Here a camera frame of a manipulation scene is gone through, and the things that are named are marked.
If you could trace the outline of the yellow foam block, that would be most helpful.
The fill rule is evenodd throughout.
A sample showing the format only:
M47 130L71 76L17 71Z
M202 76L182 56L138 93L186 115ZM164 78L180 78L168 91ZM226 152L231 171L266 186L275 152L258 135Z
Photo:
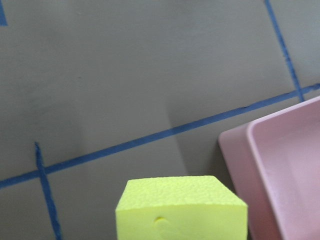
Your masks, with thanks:
M248 206L216 177L131 179L115 209L119 240L245 240Z

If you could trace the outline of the pink plastic bin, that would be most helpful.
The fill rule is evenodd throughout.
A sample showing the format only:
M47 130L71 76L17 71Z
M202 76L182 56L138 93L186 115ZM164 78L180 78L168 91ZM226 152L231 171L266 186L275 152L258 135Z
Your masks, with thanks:
M254 240L320 237L320 99L222 132L218 143Z

